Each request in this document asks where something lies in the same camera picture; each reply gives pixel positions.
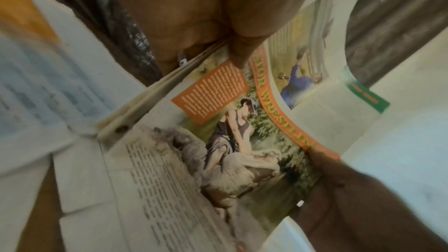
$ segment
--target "hand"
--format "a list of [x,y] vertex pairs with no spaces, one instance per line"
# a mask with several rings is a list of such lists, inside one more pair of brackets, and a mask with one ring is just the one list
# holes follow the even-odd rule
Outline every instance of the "hand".
[[285,25],[304,0],[119,0],[147,37],[164,75],[208,44],[231,37],[232,62],[242,67],[251,53]]
[[373,177],[312,153],[322,178],[292,218],[316,252],[448,251],[399,198]]

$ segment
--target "wooden surface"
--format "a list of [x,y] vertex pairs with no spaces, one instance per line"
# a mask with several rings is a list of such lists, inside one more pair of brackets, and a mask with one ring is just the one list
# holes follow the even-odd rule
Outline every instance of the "wooden surface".
[[59,219],[62,217],[53,165],[45,176],[36,203],[22,232],[17,252],[65,251]]

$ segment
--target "cap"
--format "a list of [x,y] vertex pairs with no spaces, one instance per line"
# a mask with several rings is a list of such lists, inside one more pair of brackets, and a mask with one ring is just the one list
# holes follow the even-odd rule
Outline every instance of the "cap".
[[244,103],[247,103],[250,105],[253,109],[253,114],[255,116],[258,116],[258,102],[254,98],[242,98],[240,101],[241,105],[244,105]]

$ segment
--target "man's leg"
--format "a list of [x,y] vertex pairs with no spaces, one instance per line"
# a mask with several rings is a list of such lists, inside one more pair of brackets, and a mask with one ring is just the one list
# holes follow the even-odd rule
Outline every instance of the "man's leg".
[[221,160],[223,155],[227,152],[227,146],[221,146],[211,153],[209,160],[205,164],[204,170],[211,171]]

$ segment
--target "open book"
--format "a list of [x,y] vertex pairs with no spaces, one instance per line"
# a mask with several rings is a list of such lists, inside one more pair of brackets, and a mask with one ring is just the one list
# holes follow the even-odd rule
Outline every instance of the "open book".
[[245,69],[215,46],[115,112],[100,142],[56,154],[67,250],[267,251],[319,178],[307,150],[337,159],[389,105],[346,66],[355,3],[306,0]]

